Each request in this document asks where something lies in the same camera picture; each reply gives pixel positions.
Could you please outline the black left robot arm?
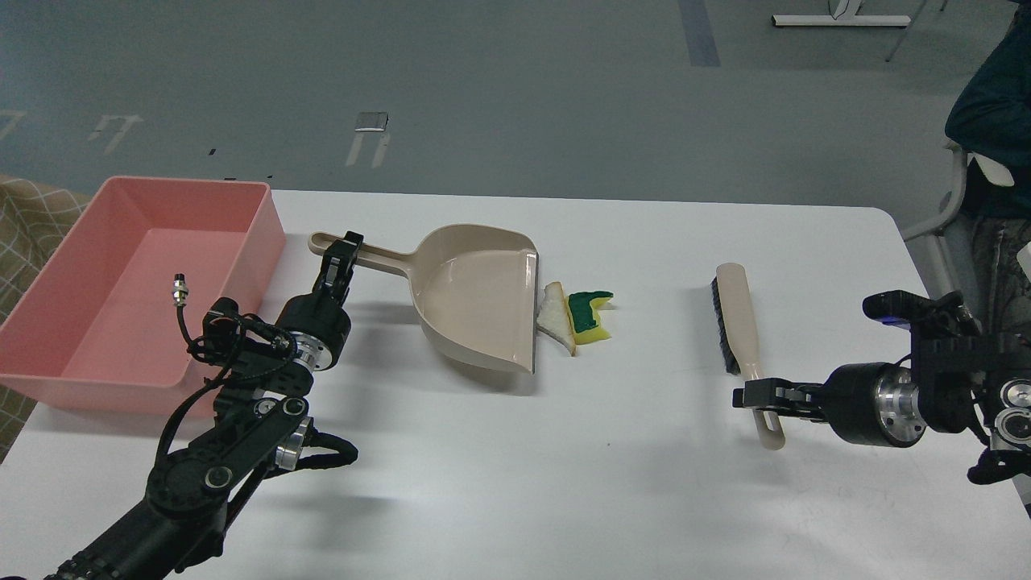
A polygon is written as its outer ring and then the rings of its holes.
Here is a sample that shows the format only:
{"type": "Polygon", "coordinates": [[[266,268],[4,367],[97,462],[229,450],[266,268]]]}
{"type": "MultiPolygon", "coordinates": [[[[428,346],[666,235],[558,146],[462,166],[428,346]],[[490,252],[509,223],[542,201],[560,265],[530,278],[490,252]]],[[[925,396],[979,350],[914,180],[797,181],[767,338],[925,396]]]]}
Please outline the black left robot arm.
{"type": "Polygon", "coordinates": [[[188,355],[217,367],[169,416],[159,435],[143,499],[56,579],[163,579],[220,557],[225,537],[266,480],[296,470],[353,465],[358,449],[314,427],[307,396],[314,375],[338,363],[350,337],[345,311],[363,236],[350,232],[321,250],[309,293],[269,323],[218,298],[198,335],[184,320],[187,286],[173,300],[188,355]]]}

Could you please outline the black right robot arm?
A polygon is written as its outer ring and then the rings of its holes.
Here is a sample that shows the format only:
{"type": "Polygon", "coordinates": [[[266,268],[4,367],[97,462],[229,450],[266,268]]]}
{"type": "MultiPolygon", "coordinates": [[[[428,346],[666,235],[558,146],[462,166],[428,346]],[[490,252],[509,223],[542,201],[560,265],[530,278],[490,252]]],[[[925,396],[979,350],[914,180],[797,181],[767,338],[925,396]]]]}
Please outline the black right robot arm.
{"type": "Polygon", "coordinates": [[[828,425],[854,445],[913,447],[925,433],[973,433],[983,451],[966,477],[989,485],[1029,473],[1029,338],[983,333],[958,292],[939,300],[895,289],[864,315],[909,333],[897,362],[847,364],[822,383],[749,379],[734,408],[828,425]]]}

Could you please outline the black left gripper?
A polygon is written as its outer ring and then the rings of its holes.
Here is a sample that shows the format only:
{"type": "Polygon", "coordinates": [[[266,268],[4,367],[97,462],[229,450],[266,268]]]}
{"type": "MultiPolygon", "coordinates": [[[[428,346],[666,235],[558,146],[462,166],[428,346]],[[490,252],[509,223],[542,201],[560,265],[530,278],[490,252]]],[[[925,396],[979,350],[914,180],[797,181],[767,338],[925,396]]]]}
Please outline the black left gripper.
{"type": "Polygon", "coordinates": [[[350,337],[350,316],[342,305],[363,243],[364,235],[354,231],[332,242],[321,257],[313,292],[291,298],[276,320],[296,339],[296,359],[312,372],[335,367],[350,337]]]}

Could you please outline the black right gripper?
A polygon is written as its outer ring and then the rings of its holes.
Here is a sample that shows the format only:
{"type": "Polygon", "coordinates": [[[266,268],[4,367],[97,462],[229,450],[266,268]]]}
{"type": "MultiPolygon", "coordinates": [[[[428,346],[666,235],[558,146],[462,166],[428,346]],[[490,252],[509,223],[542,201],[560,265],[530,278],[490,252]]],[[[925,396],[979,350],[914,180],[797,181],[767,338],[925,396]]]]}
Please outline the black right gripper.
{"type": "Polygon", "coordinates": [[[923,437],[912,371],[895,363],[849,364],[836,368],[824,384],[749,379],[733,390],[732,405],[828,423],[837,437],[855,445],[909,448],[923,437]]]}

